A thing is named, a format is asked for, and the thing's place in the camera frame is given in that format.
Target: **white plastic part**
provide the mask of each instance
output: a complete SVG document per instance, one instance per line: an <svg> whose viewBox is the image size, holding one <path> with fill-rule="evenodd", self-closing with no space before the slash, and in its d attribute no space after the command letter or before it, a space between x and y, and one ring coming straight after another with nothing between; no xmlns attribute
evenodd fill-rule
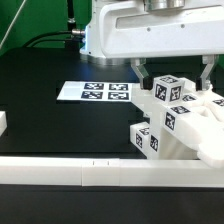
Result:
<svg viewBox="0 0 224 224"><path fill-rule="evenodd" d="M147 122L130 126L131 142L146 156L149 157L150 126Z"/></svg>
<svg viewBox="0 0 224 224"><path fill-rule="evenodd" d="M0 136L7 128L6 115L4 111L0 111Z"/></svg>
<svg viewBox="0 0 224 224"><path fill-rule="evenodd" d="M224 187L224 170L200 160L0 157L0 184Z"/></svg>
<svg viewBox="0 0 224 224"><path fill-rule="evenodd" d="M82 166L83 186L119 186L119 159L89 160Z"/></svg>
<svg viewBox="0 0 224 224"><path fill-rule="evenodd" d="M173 76L158 77L148 93L133 86L132 102L150 114L149 158L196 159L197 152L198 158L209 166L222 168L224 99L211 89L196 92L192 81L180 80Z"/></svg>

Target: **black cable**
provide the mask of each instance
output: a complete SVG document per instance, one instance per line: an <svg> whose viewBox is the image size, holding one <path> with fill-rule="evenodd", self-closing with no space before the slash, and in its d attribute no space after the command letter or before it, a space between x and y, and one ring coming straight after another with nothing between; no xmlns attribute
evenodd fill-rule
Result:
<svg viewBox="0 0 224 224"><path fill-rule="evenodd" d="M82 39L79 39L79 38L72 38L72 39L43 39L43 40L39 40L39 41L36 41L34 42L32 45L30 45L30 47L34 47L36 46L37 44L39 43L42 43L42 42L80 42L82 43Z"/></svg>
<svg viewBox="0 0 224 224"><path fill-rule="evenodd" d="M37 37L32 38L28 42L26 42L23 45L23 47L28 47L31 43L33 43L34 41L36 41L38 39L41 39L43 37L57 36L57 35L63 35L63 34L71 34L72 35L72 31L57 31L57 32L50 32L50 33L41 34L41 35L39 35Z"/></svg>
<svg viewBox="0 0 224 224"><path fill-rule="evenodd" d="M68 7L68 23L67 23L68 30L72 30L76 28L73 0L67 0L67 7Z"/></svg>
<svg viewBox="0 0 224 224"><path fill-rule="evenodd" d="M44 39L44 40L38 40L30 45L30 47L34 47L39 43L42 42L63 42L63 41L71 41L71 39Z"/></svg>

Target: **printed marker sheet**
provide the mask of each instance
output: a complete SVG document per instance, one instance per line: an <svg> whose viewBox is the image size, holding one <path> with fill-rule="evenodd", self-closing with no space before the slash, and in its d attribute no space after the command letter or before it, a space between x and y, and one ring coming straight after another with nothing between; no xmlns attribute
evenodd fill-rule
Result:
<svg viewBox="0 0 224 224"><path fill-rule="evenodd" d="M131 101L132 83L65 82L57 100Z"/></svg>

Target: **black square pattern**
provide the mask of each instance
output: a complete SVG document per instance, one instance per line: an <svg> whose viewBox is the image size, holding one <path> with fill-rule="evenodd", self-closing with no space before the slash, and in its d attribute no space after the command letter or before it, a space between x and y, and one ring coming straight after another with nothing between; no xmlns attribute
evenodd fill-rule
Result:
<svg viewBox="0 0 224 224"><path fill-rule="evenodd" d="M143 135L149 135L149 128L143 128L139 130Z"/></svg>
<svg viewBox="0 0 224 224"><path fill-rule="evenodd" d="M179 100L180 99L180 93L181 93L181 86L176 86L174 88L171 88L170 92L170 102Z"/></svg>
<svg viewBox="0 0 224 224"><path fill-rule="evenodd" d="M151 135L150 146L157 152L159 141L153 135Z"/></svg>
<svg viewBox="0 0 224 224"><path fill-rule="evenodd" d="M103 92L91 92L91 91L83 91L82 99L90 99L90 100L100 100L103 97Z"/></svg>
<svg viewBox="0 0 224 224"><path fill-rule="evenodd" d="M109 90L128 91L128 84L110 84Z"/></svg>
<svg viewBox="0 0 224 224"><path fill-rule="evenodd" d="M214 103L218 104L220 107L224 107L224 99L221 100L214 100Z"/></svg>
<svg viewBox="0 0 224 224"><path fill-rule="evenodd" d="M163 81L163 82L169 83L169 84L174 83L174 82L178 82L177 79L174 79L174 78L169 77L169 76L161 78L160 80Z"/></svg>
<svg viewBox="0 0 224 224"><path fill-rule="evenodd" d="M175 127L175 117L171 115L170 113L166 113L166 119L165 119L165 125L170 128L171 130L174 130Z"/></svg>
<svg viewBox="0 0 224 224"><path fill-rule="evenodd" d="M186 113L189 113L190 112L187 108L185 108L183 106L172 107L171 110L173 110L177 114L186 114Z"/></svg>
<svg viewBox="0 0 224 224"><path fill-rule="evenodd" d="M129 93L109 92L108 99L109 100L129 100Z"/></svg>
<svg viewBox="0 0 224 224"><path fill-rule="evenodd" d="M156 98L165 101L166 93L167 93L167 88L165 86L156 84L156 93L155 93Z"/></svg>
<svg viewBox="0 0 224 224"><path fill-rule="evenodd" d="M183 98L182 98L182 100L183 100L184 102L188 102L188 101L196 100L196 98L194 98L194 97L191 96L191 95L184 95Z"/></svg>
<svg viewBox="0 0 224 224"><path fill-rule="evenodd" d="M103 90L104 84L103 83L85 83L84 89L89 90Z"/></svg>
<svg viewBox="0 0 224 224"><path fill-rule="evenodd" d="M136 144L142 148L142 137L136 134Z"/></svg>

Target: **black table surface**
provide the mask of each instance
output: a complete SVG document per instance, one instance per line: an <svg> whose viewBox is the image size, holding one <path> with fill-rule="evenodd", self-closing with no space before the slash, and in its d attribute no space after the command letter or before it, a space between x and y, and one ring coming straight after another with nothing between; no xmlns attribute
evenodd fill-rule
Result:
<svg viewBox="0 0 224 224"><path fill-rule="evenodd" d="M201 70L199 58L178 60L151 60L153 75L193 78ZM217 91L222 75L218 68ZM129 141L142 112L131 103L58 103L67 80L138 82L128 65L88 64L75 52L9 51L0 57L0 110L8 122L0 155L144 158ZM0 185L0 224L222 224L223 208L223 189Z"/></svg>
<svg viewBox="0 0 224 224"><path fill-rule="evenodd" d="M8 123L0 154L145 158L130 143L130 125L143 121L132 103L56 101L65 81L138 82L130 66L88 64L78 52L16 49L0 68Z"/></svg>

